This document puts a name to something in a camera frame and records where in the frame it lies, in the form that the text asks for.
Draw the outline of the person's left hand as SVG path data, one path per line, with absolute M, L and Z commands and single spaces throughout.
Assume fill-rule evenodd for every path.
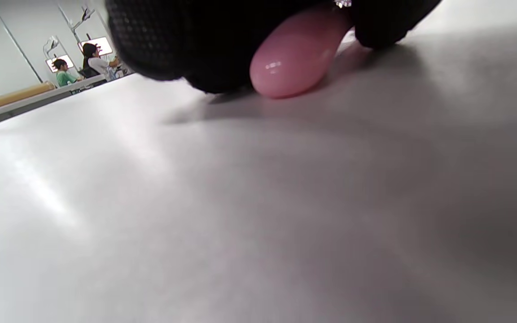
M 107 0 L 111 38 L 135 72 L 157 81 L 185 79 L 211 94 L 250 86 L 260 45 L 283 22 L 316 6 L 344 14 L 363 47 L 400 42 L 437 0 Z

